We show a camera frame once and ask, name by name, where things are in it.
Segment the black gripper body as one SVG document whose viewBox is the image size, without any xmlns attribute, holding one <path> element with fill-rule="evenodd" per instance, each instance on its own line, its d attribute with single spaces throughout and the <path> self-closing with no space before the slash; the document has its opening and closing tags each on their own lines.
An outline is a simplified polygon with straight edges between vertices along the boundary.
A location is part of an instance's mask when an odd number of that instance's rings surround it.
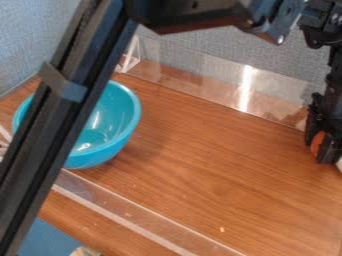
<svg viewBox="0 0 342 256">
<path fill-rule="evenodd" d="M 319 108 L 320 131 L 342 133 L 342 80 L 327 75 L 324 93 L 312 93 L 311 103 Z"/>
</svg>

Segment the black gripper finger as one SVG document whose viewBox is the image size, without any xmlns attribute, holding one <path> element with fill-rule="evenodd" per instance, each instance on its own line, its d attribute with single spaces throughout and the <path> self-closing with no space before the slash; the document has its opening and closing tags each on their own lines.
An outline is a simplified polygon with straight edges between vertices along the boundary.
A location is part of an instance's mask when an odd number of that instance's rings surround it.
<svg viewBox="0 0 342 256">
<path fill-rule="evenodd" d="M 322 164 L 335 164 L 342 157 L 342 133 L 319 132 L 322 137 L 318 146 L 318 162 Z"/>
<path fill-rule="evenodd" d="M 320 113 L 318 106 L 311 103 L 307 109 L 307 119 L 304 127 L 304 144 L 311 145 L 316 133 L 320 131 Z"/>
</svg>

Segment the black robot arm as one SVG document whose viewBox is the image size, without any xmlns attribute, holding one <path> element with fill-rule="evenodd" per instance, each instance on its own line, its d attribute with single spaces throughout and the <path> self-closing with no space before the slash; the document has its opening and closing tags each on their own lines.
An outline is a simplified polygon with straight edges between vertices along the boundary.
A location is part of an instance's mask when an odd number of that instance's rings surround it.
<svg viewBox="0 0 342 256">
<path fill-rule="evenodd" d="M 342 158 L 342 2 L 308 0 L 299 20 L 311 49 L 330 48 L 326 89 L 311 94 L 304 127 L 304 144 L 320 164 Z"/>
</svg>

